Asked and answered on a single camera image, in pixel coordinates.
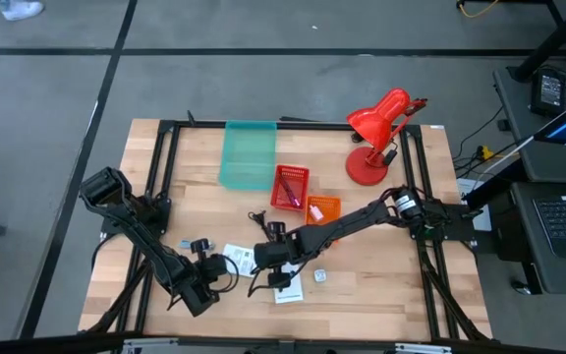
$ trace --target shoe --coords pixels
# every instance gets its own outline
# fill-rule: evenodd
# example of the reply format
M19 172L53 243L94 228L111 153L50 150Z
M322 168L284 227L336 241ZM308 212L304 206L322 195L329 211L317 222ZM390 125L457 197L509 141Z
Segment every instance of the shoe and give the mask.
M10 3L10 9L1 13L8 21L18 21L34 17L40 14L44 8L45 6L38 1L13 1Z

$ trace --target red basket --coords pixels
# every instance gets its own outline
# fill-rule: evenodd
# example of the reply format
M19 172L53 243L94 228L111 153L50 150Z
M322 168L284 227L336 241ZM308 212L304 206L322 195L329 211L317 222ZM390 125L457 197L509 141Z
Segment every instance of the red basket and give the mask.
M322 212L322 220L315 221L311 217L310 206L317 207ZM340 199L326 196L307 196L305 205L305 225L324 225L340 218Z
M292 205L288 193L281 183L281 177L287 182L294 197L299 201L298 207ZM274 186L272 187L272 198L270 204L293 211L305 211L305 195L307 194L307 185L310 181L310 171L304 167L295 167L287 165L277 165L274 174Z

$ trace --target red desk lamp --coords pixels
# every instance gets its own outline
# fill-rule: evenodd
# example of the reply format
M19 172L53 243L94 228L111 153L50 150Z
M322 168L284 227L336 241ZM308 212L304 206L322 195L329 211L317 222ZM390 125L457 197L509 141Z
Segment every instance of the red desk lamp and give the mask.
M346 118L355 129L355 143L366 140L372 147L358 147L346 159L346 171L355 182L365 185L375 185L388 173L388 165L396 155L383 151L394 137L405 127L410 118L425 107L426 98L410 101L410 96L401 88L394 88L384 96L375 107L359 109ZM405 119L392 130L392 123L405 114Z

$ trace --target floor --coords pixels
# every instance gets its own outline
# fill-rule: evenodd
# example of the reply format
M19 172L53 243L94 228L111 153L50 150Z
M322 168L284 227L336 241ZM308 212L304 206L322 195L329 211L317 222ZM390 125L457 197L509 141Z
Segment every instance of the floor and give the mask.
M128 4L50 0L35 19L6 23L0 15L0 48L112 48ZM566 16L566 1L557 5ZM471 12L482 6L468 5ZM124 47L529 49L554 27L541 5L502 4L466 19L452 0L148 0L138 3ZM81 52L0 53L6 54L0 55L0 223L8 226L0 237L0 340L17 333L107 72L110 55ZM133 118L185 118L190 109L198 119L287 115L344 121L393 87L429 99L416 119L444 125L456 153L460 141L500 106L492 70L520 62L455 56L122 56L86 174L118 165ZM510 141L491 125L465 151ZM76 205L37 335L76 331L100 221ZM566 349L566 296L520 296L507 280L521 270L494 256L481 256L479 267L497 339Z

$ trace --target lamp base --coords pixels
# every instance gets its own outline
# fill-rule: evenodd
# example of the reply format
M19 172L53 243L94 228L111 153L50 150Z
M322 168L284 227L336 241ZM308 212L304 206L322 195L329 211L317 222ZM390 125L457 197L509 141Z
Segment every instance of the lamp base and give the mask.
M372 147L358 147L346 158L346 172L349 177L363 186L374 186L381 182L388 173L388 166L380 163L380 167L370 166L366 158L372 152ZM376 156L378 161L383 161L383 153Z

